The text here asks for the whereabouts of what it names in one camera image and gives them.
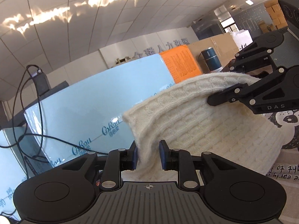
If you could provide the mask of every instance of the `ceiling light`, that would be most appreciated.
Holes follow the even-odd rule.
[[[253,4],[253,1],[247,0],[246,3],[251,6]]]

